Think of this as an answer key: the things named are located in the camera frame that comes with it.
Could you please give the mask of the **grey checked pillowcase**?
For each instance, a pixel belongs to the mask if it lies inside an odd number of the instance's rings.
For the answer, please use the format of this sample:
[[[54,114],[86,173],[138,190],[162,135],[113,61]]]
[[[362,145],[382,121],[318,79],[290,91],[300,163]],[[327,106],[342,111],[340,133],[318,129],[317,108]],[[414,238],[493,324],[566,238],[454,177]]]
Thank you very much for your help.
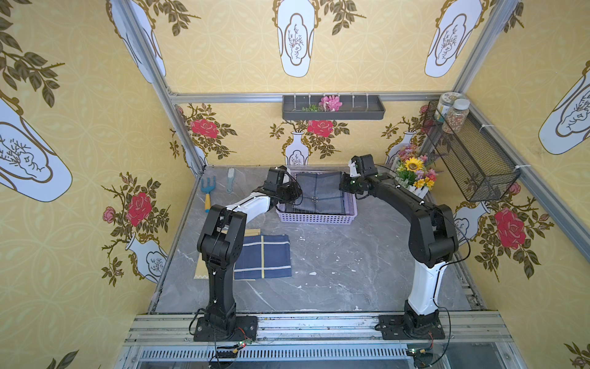
[[[340,172],[311,173],[296,175],[303,195],[292,205],[292,209],[309,212],[344,213],[344,194],[340,190]]]

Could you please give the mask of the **black grid pillowcase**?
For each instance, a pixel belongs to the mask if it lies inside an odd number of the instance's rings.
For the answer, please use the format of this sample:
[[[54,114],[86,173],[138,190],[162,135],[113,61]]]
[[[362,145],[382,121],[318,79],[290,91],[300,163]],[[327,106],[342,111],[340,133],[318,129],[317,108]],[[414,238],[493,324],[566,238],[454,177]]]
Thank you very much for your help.
[[[291,209],[288,210],[287,213],[290,214],[299,214],[299,215],[326,215],[326,216],[344,216],[344,215],[348,215],[346,212],[344,213],[327,213],[327,212],[309,212],[309,211],[304,211],[304,210],[298,210],[298,209]]]

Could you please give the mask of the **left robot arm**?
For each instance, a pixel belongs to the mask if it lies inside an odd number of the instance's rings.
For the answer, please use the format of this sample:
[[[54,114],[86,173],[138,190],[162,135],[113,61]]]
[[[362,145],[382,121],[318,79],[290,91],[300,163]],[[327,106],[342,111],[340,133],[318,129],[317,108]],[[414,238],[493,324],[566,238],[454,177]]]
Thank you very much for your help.
[[[215,333],[232,335],[237,327],[234,267],[244,245],[246,225],[277,204],[292,204],[301,186],[284,165],[271,168],[262,186],[235,204],[210,207],[198,239],[208,272],[209,302],[201,319]]]

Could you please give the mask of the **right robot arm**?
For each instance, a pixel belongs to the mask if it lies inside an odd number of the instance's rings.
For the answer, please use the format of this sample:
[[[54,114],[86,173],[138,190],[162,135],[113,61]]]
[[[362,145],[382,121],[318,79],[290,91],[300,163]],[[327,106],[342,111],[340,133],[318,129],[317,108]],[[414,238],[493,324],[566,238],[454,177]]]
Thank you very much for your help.
[[[408,246],[415,267],[401,328],[414,337],[441,329],[439,291],[444,273],[459,248],[453,212],[446,205],[424,201],[392,175],[380,173],[372,155],[354,156],[349,169],[341,177],[341,191],[385,201],[410,223]]]

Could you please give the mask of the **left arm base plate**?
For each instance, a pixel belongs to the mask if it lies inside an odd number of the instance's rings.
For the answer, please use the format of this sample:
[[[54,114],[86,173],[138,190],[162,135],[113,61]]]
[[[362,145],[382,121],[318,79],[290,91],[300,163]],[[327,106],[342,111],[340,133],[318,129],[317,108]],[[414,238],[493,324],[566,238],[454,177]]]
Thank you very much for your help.
[[[258,318],[253,315],[237,316],[230,319],[228,324],[224,322],[215,324],[213,321],[200,317],[193,337],[195,342],[238,342],[246,339],[255,341],[257,332]]]

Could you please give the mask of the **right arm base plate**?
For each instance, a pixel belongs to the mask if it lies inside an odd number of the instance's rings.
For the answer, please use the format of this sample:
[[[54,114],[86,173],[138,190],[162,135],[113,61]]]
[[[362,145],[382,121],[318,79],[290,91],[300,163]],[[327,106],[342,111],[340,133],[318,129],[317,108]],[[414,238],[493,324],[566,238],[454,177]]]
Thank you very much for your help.
[[[384,340],[439,340],[446,334],[437,313],[432,315],[380,315],[375,330]]]

